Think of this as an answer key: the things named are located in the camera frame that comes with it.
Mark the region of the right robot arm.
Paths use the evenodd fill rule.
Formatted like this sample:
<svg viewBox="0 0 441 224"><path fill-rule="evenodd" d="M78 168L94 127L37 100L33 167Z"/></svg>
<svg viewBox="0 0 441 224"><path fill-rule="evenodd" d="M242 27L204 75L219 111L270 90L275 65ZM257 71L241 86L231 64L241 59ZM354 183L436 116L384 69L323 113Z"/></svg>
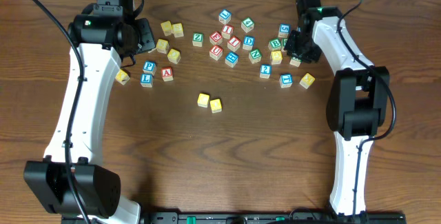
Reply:
<svg viewBox="0 0 441 224"><path fill-rule="evenodd" d="M337 7L320 0L296 0L298 27L285 50L303 63L324 56L334 74L326 107L329 129L336 141L336 169L329 205L334 218L359 223L365 215L365 179L369 152L383 139L387 106L396 108L389 88L389 71L376 67L361 53Z"/></svg>

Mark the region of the yellow block C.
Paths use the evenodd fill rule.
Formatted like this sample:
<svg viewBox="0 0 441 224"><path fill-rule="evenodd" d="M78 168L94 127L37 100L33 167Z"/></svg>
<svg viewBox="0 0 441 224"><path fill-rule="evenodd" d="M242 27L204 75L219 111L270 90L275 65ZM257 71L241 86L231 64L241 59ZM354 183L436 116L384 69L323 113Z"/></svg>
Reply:
<svg viewBox="0 0 441 224"><path fill-rule="evenodd" d="M197 104L199 107L207 108L209 104L210 95L200 93L197 99Z"/></svg>

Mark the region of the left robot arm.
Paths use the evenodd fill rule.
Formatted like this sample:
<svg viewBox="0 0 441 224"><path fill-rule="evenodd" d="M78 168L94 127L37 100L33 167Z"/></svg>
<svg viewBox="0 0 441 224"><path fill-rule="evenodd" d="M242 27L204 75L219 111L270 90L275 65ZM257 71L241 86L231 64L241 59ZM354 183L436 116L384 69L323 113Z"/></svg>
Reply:
<svg viewBox="0 0 441 224"><path fill-rule="evenodd" d="M138 223L141 206L121 194L118 174L105 169L103 128L112 86L125 58L155 46L134 0L92 0L61 32L70 70L56 130L40 161L23 177L43 208L64 223Z"/></svg>

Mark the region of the green block R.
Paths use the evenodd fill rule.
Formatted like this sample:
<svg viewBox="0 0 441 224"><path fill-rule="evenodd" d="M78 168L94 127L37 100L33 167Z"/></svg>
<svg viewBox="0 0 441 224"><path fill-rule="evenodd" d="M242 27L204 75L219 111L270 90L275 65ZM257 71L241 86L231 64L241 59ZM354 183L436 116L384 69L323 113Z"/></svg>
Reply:
<svg viewBox="0 0 441 224"><path fill-rule="evenodd" d="M295 66L295 67L299 67L301 63L302 63L302 61L296 57L292 57L289 62L290 65Z"/></svg>

